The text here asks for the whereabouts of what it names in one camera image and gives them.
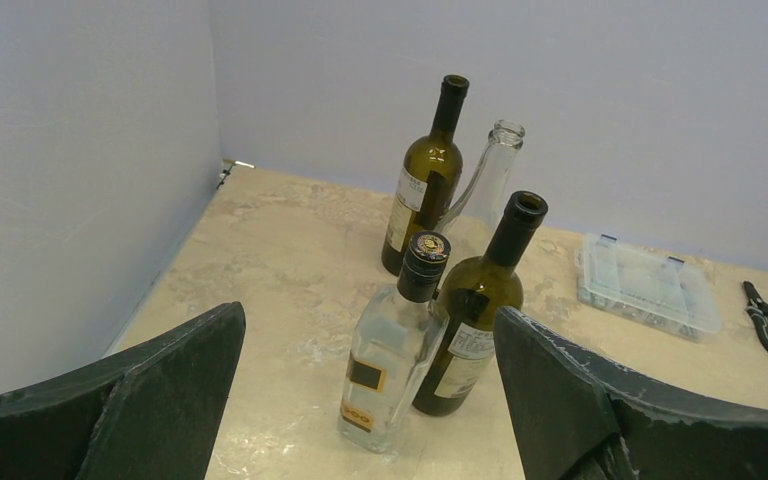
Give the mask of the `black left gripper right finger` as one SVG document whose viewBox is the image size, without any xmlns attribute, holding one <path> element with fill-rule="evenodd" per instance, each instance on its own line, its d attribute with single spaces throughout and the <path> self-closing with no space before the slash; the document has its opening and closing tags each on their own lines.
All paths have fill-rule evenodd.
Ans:
<svg viewBox="0 0 768 480">
<path fill-rule="evenodd" d="M 768 479 L 768 410 L 690 392 L 513 307 L 497 363 L 529 479 Z"/>
</svg>

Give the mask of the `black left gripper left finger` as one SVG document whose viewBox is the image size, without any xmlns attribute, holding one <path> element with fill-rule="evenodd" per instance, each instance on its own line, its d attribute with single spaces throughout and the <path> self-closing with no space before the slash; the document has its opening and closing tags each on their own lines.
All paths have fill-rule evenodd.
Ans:
<svg viewBox="0 0 768 480">
<path fill-rule="evenodd" d="M 150 340 L 0 394 L 0 479 L 201 479 L 245 337 L 224 303 Z"/>
</svg>

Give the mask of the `green wine bottle front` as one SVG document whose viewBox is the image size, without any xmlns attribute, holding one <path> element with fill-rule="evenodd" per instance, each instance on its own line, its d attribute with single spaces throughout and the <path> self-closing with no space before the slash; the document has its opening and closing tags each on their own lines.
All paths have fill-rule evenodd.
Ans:
<svg viewBox="0 0 768 480">
<path fill-rule="evenodd" d="M 448 274 L 438 303 L 449 322 L 412 402 L 420 412 L 437 417 L 455 412 L 486 371 L 495 354 L 495 313 L 522 307 L 515 269 L 547 212 L 540 195 L 512 193 L 485 252 L 460 261 Z"/>
</svg>

